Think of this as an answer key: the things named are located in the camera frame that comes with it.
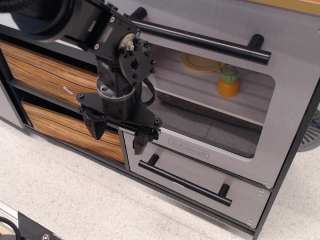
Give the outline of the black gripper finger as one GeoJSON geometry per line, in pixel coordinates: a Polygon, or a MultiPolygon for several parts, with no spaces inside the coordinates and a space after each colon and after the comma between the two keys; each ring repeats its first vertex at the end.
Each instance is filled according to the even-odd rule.
{"type": "Polygon", "coordinates": [[[96,115],[90,109],[85,109],[82,117],[91,136],[96,140],[100,140],[108,124],[104,116],[96,115]]]}
{"type": "Polygon", "coordinates": [[[154,128],[142,127],[134,134],[133,149],[135,155],[142,155],[147,144],[154,140],[158,140],[160,130],[154,128]]]}

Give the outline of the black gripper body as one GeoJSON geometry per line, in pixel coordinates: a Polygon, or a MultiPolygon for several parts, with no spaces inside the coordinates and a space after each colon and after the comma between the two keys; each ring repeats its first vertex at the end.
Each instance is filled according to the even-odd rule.
{"type": "Polygon", "coordinates": [[[162,120],[148,109],[155,100],[155,89],[149,80],[144,83],[151,92],[148,101],[142,101],[143,85],[136,84],[125,91],[115,92],[98,80],[97,92],[80,92],[76,95],[79,112],[91,110],[95,115],[104,116],[108,123],[117,124],[130,131],[137,132],[141,128],[160,129],[162,120]]]}

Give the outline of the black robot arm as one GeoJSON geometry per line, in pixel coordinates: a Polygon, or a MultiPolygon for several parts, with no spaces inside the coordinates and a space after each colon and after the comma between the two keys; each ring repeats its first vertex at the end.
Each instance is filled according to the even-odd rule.
{"type": "Polygon", "coordinates": [[[159,138],[162,120],[148,109],[153,100],[142,100],[143,85],[156,92],[149,81],[156,62],[128,16],[102,0],[3,0],[0,10],[10,13],[19,30],[32,40],[61,40],[95,56],[96,92],[76,96],[95,139],[102,137],[109,122],[134,131],[136,155],[159,138]]]}

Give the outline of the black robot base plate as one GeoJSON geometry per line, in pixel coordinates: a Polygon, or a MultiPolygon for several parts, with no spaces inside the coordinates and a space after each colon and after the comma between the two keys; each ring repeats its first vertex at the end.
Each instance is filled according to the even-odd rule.
{"type": "Polygon", "coordinates": [[[0,202],[0,239],[62,240],[57,234],[2,201],[0,202]]]}

